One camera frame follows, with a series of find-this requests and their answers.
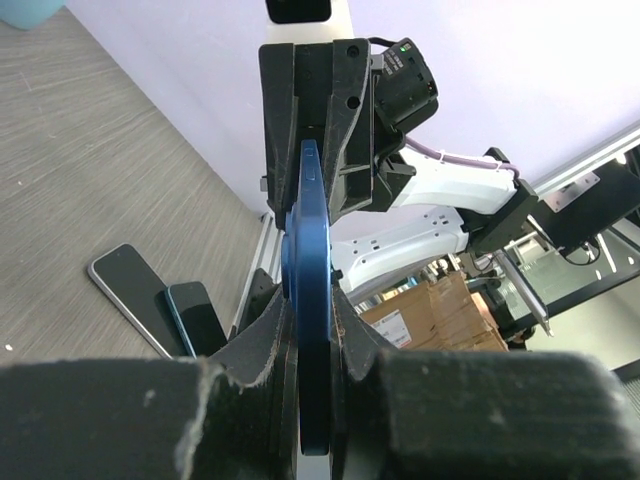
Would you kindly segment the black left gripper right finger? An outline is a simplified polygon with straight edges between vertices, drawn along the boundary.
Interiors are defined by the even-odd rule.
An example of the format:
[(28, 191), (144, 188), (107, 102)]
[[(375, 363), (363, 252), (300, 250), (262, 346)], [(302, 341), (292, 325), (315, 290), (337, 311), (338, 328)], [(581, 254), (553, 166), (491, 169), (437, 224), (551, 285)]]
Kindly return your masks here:
[(638, 477), (638, 418), (597, 359), (399, 350), (332, 303), (333, 478)]

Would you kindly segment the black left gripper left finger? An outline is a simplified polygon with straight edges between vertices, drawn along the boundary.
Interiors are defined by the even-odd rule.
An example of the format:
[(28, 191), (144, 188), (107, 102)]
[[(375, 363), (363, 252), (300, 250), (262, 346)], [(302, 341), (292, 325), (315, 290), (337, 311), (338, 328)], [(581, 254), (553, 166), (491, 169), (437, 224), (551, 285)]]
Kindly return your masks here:
[(202, 359), (82, 359), (1, 370), (5, 479), (292, 479), (296, 349), (276, 293)]

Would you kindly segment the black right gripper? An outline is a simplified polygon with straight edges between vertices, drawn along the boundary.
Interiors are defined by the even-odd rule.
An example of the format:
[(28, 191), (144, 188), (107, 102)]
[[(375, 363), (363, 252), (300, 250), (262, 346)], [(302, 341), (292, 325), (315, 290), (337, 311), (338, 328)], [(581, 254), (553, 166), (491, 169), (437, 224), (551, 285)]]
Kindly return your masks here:
[(408, 38), (267, 44), (259, 49), (268, 205), (285, 228), (298, 166), (296, 133), (317, 142), (329, 221), (385, 212), (416, 170), (400, 150), (438, 109), (437, 87)]

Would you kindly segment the teal-edged phone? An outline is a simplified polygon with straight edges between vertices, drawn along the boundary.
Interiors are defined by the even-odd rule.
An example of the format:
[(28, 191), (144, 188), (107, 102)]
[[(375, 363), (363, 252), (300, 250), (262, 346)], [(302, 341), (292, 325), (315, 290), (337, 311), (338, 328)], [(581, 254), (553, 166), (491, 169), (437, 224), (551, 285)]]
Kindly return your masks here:
[(210, 357), (227, 344), (227, 336), (202, 282), (174, 284), (165, 297), (187, 352)]

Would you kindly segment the dark blue phone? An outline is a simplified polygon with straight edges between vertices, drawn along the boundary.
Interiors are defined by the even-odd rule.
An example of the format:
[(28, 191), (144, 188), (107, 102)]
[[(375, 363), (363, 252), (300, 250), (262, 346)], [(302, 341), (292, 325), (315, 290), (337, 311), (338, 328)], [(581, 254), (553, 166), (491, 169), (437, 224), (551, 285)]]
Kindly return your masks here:
[(294, 311), (298, 346), (301, 452), (329, 452), (331, 412), (331, 262), (329, 217), (317, 142), (301, 142), (297, 197), (282, 240), (284, 295)]

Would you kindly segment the white-edged phone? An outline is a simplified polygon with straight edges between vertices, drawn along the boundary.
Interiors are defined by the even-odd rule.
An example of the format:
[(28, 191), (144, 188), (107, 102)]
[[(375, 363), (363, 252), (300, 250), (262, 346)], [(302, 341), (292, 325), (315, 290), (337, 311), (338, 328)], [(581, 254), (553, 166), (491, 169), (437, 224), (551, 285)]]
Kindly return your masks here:
[(188, 356), (165, 298), (165, 283), (131, 244), (121, 244), (94, 259), (87, 273), (160, 355)]

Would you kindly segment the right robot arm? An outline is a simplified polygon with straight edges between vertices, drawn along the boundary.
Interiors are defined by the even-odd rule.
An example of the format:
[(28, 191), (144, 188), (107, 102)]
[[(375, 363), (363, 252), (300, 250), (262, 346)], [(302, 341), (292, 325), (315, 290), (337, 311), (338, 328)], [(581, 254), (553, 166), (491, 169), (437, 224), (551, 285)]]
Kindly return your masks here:
[(492, 253), (537, 198), (501, 151), (456, 159), (409, 133), (437, 111), (410, 39), (268, 44), (259, 51), (268, 204), (284, 293), (352, 293), (426, 259)]

